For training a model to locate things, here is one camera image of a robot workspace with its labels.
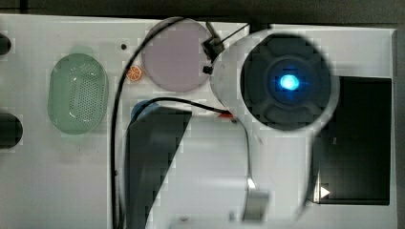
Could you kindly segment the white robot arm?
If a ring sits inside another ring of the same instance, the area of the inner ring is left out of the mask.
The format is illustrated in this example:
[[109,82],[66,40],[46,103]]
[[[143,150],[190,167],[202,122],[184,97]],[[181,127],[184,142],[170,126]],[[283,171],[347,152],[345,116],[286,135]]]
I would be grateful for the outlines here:
[[304,35],[259,31],[227,48],[210,79],[222,109],[143,104],[126,133],[124,229],[290,229],[309,186],[311,144],[338,79]]

